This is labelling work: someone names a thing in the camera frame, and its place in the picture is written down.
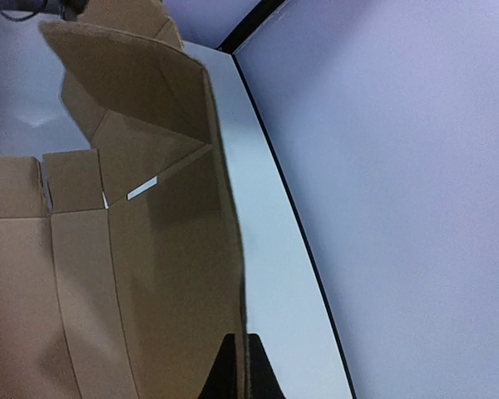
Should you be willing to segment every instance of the light purple wall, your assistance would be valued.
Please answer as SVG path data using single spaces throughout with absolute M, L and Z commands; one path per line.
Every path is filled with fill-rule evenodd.
M 193 43 L 217 48 L 259 0 L 165 0 L 180 29 Z
M 359 398 L 499 398 L 499 1 L 291 0 L 238 59 Z

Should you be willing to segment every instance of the black edge trim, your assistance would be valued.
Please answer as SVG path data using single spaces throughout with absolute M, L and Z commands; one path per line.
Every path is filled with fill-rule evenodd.
M 240 64 L 237 61 L 236 57 L 232 56 L 232 58 L 233 58 L 233 61 L 235 62 L 236 69 L 239 72 L 240 79 L 242 80 L 242 83 L 244 84 L 244 88 L 248 92 L 249 100 L 251 101 L 251 105 L 253 106 L 255 114 L 257 115 L 257 119 L 259 120 L 260 128 L 264 132 L 264 137 L 266 138 L 266 142 L 268 143 L 269 150 L 272 153 L 272 156 L 274 157 L 275 167 L 277 168 L 277 170 L 279 171 L 279 175 L 281 176 L 281 181 L 283 182 L 284 190 L 286 191 L 286 195 L 289 198 L 290 206 L 292 207 L 292 211 L 294 212 L 294 217 L 296 218 L 296 222 L 298 223 L 298 227 L 299 227 L 299 231 L 301 232 L 301 236 L 303 237 L 305 249 L 307 250 L 307 254 L 309 254 L 310 263 L 313 266 L 314 275 L 316 276 L 316 280 L 318 281 L 319 291 L 321 292 L 322 299 L 324 300 L 325 310 L 327 311 L 327 316 L 329 318 L 329 322 L 331 323 L 331 328 L 333 329 L 334 339 L 336 340 L 336 343 L 338 345 L 338 351 L 340 352 L 340 358 L 342 359 L 343 369 L 346 373 L 346 378 L 348 379 L 349 390 L 351 391 L 351 395 L 352 395 L 353 399 L 357 399 L 357 395 L 355 394 L 355 389 L 353 387 L 353 380 L 351 378 L 351 373 L 349 372 L 348 363 L 346 361 L 346 357 L 345 357 L 345 354 L 343 352 L 342 343 L 340 342 L 340 337 L 338 336 L 338 329 L 336 328 L 336 324 L 334 323 L 333 314 L 331 312 L 331 307 L 329 306 L 329 301 L 327 299 L 327 295 L 325 294 L 324 284 L 322 283 L 322 279 L 319 275 L 319 271 L 318 271 L 318 268 L 316 266 L 316 262 L 314 261 L 314 256 L 313 256 L 313 253 L 310 249 L 309 240 L 307 239 L 307 234 L 305 233 L 303 225 L 301 224 L 301 218 L 299 217 L 298 210 L 296 209 L 296 206 L 294 203 L 294 198 L 292 196 L 292 193 L 290 193 L 289 186 L 287 185 L 286 178 L 284 177 L 283 170 L 281 169 L 281 164 L 279 163 L 279 158 L 277 157 L 277 154 L 275 154 L 272 140 L 269 138 L 268 131 L 266 130 L 266 126 L 264 125 L 264 121 L 259 113 L 259 108 L 257 107 L 257 103 L 255 102 L 253 95 L 251 94 L 250 87 L 249 87 L 248 82 L 246 81 L 246 79 L 244 77 L 244 73 L 242 72 L 242 68 L 240 68 Z
M 284 2 L 285 0 L 260 0 L 259 4 L 225 38 L 218 50 L 233 54 Z

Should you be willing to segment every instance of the black cable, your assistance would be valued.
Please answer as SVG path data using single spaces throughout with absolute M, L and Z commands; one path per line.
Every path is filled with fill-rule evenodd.
M 37 10 L 35 10 L 34 12 L 32 12 L 31 14 L 26 15 L 25 17 L 19 17 L 19 18 L 12 17 L 11 15 L 7 14 L 6 12 L 4 12 L 1 8 L 0 8 L 0 15 L 3 16 L 4 18 L 6 18 L 9 21 L 13 21 L 13 22 L 24 22 L 24 21 L 27 21 L 28 19 L 32 19 L 37 14 L 40 14 L 41 12 L 44 12 L 44 10 L 46 9 L 47 5 L 48 5 L 48 0 L 42 0 L 41 6 Z

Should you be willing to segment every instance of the white surface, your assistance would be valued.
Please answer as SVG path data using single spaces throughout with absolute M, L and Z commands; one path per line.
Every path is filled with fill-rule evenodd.
M 322 298 L 274 162 L 230 56 L 187 44 L 210 69 L 246 258 L 249 330 L 288 399 L 349 398 Z M 36 22 L 0 18 L 0 154 L 88 148 L 62 108 L 63 68 Z
M 291 1 L 238 55 L 359 398 L 499 398 L 499 1 Z
M 183 39 L 217 48 L 259 0 L 165 0 Z
M 35 155 L 89 148 L 59 100 L 63 66 L 37 30 L 42 19 L 0 17 L 0 154 Z
M 231 56 L 187 44 L 209 70 L 246 262 L 248 329 L 288 399 L 350 398 L 342 361 L 279 172 Z

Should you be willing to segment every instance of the cardboard box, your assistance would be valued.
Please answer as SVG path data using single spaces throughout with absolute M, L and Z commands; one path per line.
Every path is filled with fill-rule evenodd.
M 196 399 L 227 337 L 226 383 L 249 397 L 240 231 L 205 68 L 154 0 L 91 0 L 41 31 L 93 150 L 42 167 L 0 156 L 0 398 Z

